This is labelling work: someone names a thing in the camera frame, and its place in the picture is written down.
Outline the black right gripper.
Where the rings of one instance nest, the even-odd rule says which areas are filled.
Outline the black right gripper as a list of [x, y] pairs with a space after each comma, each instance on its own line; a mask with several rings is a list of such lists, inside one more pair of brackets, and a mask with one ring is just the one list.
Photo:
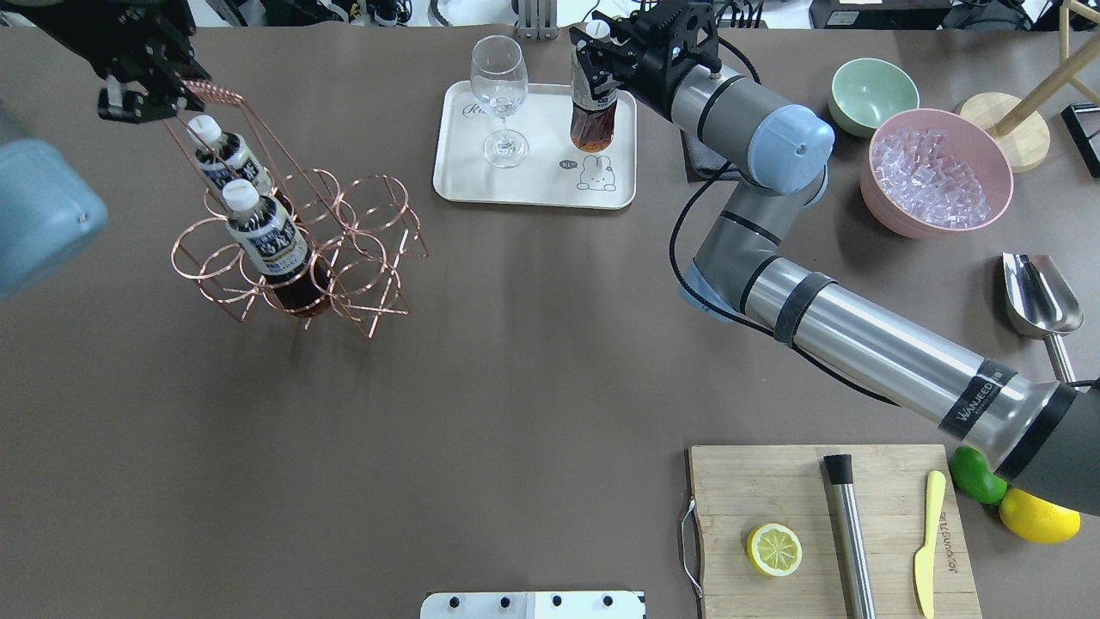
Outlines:
[[629, 16], [593, 10], [588, 22], [569, 31], [574, 102], [594, 111], [610, 93], [625, 91], [671, 119], [688, 73], [698, 66], [722, 70], [716, 19], [710, 1], [659, 1]]

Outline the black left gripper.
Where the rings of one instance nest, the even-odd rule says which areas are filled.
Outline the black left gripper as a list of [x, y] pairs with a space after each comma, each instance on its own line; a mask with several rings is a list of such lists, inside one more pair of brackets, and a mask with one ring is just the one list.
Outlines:
[[100, 118], [146, 123], [204, 113], [188, 82], [210, 75], [195, 58], [197, 27], [187, 1], [42, 1], [34, 24], [85, 58], [105, 86]]

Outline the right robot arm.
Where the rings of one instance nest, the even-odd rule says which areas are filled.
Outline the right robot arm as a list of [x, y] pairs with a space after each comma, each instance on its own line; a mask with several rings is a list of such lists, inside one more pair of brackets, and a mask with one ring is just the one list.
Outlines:
[[781, 257], [787, 231], [828, 188], [835, 132], [723, 63], [712, 3], [660, 1], [629, 16], [593, 16], [608, 35], [569, 31], [582, 74], [575, 93], [626, 91], [740, 175], [688, 269], [675, 269], [685, 297], [857, 391], [930, 419], [1010, 485], [1097, 513], [1096, 384], [1081, 391], [1030, 382]]

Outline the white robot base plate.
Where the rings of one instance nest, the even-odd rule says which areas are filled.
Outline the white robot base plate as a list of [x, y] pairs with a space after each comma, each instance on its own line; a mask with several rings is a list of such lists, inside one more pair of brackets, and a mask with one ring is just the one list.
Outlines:
[[436, 592], [420, 618], [645, 618], [644, 592]]

